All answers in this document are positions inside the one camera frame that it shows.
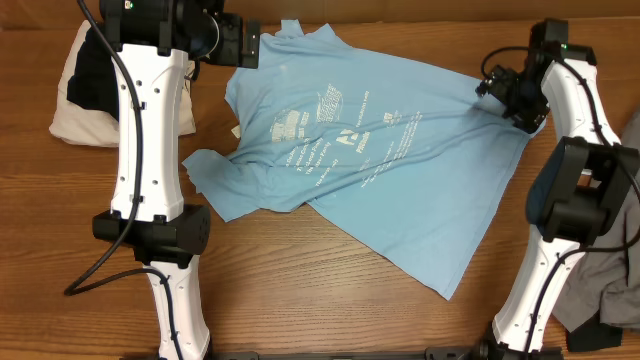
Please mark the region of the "light blue t-shirt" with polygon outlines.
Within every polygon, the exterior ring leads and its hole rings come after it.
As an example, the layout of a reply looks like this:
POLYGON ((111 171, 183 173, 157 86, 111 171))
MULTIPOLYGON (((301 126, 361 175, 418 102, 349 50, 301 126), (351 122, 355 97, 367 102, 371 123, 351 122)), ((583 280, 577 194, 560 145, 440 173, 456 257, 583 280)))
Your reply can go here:
POLYGON ((258 67, 227 84, 237 149, 184 165, 223 220, 308 204, 450 298, 530 141, 476 86, 285 20, 261 36, 258 67))

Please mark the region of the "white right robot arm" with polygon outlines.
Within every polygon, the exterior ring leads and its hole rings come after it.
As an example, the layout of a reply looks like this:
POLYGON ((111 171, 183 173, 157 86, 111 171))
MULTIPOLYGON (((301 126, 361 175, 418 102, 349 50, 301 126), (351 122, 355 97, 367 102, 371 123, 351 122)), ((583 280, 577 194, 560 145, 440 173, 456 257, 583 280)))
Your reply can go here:
POLYGON ((522 71, 500 65, 482 72, 476 89, 503 107, 503 118, 528 134, 546 118, 558 143, 526 201, 530 237, 510 294, 479 343, 461 359, 559 359, 542 345, 547 321, 572 269, 614 224, 629 191, 638 191, 639 153, 611 130, 597 89, 589 46, 569 41, 565 20, 530 30, 522 71))

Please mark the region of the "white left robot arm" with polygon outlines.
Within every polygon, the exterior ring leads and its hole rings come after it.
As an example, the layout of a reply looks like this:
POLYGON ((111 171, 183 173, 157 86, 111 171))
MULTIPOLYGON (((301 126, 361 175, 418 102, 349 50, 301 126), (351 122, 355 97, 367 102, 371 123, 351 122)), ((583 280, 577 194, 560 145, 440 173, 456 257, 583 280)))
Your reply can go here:
POLYGON ((129 246, 151 284, 158 359, 210 359, 198 267, 210 211, 185 203, 179 180, 179 113, 190 63, 255 69, 261 26, 221 1, 103 0, 102 35, 119 98, 119 163, 96 238, 129 246))

